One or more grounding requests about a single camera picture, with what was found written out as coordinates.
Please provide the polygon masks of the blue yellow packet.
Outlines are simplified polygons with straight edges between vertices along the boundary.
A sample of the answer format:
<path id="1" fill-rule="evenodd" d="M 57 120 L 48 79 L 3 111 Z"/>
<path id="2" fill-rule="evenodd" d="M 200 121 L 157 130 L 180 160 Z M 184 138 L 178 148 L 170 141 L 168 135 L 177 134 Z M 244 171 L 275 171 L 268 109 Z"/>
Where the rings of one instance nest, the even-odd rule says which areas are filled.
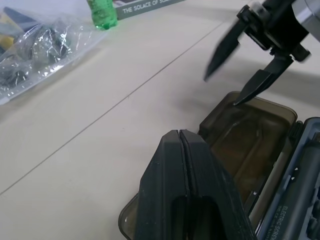
<path id="1" fill-rule="evenodd" d="M 0 56 L 3 55 L 14 42 L 40 23 L 13 8 L 0 9 Z"/>

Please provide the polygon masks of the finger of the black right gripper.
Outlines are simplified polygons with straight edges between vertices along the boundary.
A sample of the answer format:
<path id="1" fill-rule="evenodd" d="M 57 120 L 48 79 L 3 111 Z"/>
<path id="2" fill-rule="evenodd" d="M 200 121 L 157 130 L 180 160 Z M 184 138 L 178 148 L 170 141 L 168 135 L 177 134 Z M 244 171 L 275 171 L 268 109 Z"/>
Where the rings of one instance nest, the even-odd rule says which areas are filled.
<path id="1" fill-rule="evenodd" d="M 246 23 L 238 19 L 234 25 L 229 29 L 226 35 L 218 43 L 213 56 L 208 63 L 207 69 L 204 74 L 204 81 L 207 82 L 210 76 L 221 67 L 233 51 L 238 47 L 238 38 L 245 31 Z"/>
<path id="2" fill-rule="evenodd" d="M 238 106 L 252 100 L 268 89 L 293 63 L 290 55 L 275 55 L 273 60 L 264 68 L 259 69 L 245 84 L 233 105 Z"/>

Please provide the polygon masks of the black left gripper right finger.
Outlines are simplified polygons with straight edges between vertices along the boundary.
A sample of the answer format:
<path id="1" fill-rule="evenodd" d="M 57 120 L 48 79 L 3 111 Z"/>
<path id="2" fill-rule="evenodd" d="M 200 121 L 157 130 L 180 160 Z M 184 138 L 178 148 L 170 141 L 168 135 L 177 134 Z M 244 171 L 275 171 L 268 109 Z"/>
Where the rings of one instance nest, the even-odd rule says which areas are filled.
<path id="1" fill-rule="evenodd" d="M 190 192 L 188 240 L 257 240 L 232 176 L 201 136 L 179 134 Z"/>

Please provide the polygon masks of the clear plastic bag dark items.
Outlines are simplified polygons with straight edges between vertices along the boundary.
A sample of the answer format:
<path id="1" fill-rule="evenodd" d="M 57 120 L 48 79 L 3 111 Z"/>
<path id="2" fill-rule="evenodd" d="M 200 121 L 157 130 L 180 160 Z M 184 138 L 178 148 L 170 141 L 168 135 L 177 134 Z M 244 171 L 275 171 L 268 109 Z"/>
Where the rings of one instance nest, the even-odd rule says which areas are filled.
<path id="1" fill-rule="evenodd" d="M 0 106 L 72 65 L 107 35 L 105 30 L 70 15 L 26 24 L 0 55 Z"/>

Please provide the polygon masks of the grey electric screwdriver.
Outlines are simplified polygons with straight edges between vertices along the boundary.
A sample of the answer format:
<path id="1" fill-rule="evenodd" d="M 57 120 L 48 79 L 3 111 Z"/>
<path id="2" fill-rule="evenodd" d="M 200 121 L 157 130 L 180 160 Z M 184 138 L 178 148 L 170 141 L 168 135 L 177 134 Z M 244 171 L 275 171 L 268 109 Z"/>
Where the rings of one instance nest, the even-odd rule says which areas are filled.
<path id="1" fill-rule="evenodd" d="M 320 132 L 303 147 L 264 240 L 298 240 L 320 174 Z"/>

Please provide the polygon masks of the grey screwdriver case smoky lid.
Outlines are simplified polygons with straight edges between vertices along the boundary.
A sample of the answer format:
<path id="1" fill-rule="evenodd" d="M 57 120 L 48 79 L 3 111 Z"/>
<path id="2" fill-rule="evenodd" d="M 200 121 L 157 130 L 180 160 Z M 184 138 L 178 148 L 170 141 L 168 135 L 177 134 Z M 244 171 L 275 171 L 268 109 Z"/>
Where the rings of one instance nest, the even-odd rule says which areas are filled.
<path id="1" fill-rule="evenodd" d="M 320 132 L 320 117 L 298 121 L 292 109 L 261 98 L 234 105 L 239 95 L 228 93 L 195 134 L 231 175 L 257 240 L 265 240 L 303 148 Z M 176 130 L 179 138 L 181 130 Z M 183 240 L 188 240 L 190 187 L 182 145 L 187 187 Z M 138 203 L 139 190 L 118 218 L 126 240 L 134 240 Z M 320 240 L 320 174 L 298 240 Z"/>

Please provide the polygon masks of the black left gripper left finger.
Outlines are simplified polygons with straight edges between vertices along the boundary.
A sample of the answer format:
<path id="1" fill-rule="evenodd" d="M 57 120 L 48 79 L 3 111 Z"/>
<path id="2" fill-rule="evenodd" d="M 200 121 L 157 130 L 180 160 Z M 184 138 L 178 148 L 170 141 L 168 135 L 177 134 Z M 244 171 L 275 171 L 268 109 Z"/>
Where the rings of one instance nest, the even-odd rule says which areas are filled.
<path id="1" fill-rule="evenodd" d="M 187 182 L 177 130 L 162 136 L 140 179 L 134 240 L 186 237 Z"/>

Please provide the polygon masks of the green plastic bottle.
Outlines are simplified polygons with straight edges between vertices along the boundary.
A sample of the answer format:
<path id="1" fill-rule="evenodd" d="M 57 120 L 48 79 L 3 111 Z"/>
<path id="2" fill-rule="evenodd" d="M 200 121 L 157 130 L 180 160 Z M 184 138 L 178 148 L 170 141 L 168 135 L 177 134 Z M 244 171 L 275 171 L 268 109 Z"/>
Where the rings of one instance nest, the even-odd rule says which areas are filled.
<path id="1" fill-rule="evenodd" d="M 109 30 L 118 23 L 113 0 L 86 0 L 91 11 L 91 18 L 96 28 Z"/>

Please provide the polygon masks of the grey book white title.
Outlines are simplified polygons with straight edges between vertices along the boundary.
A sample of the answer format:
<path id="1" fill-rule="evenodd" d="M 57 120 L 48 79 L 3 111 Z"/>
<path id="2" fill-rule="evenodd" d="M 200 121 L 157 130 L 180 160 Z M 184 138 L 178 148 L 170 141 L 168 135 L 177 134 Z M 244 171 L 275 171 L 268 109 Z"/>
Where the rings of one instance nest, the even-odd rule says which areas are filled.
<path id="1" fill-rule="evenodd" d="M 113 6 L 117 19 L 123 20 L 182 1 L 184 0 L 113 0 Z"/>

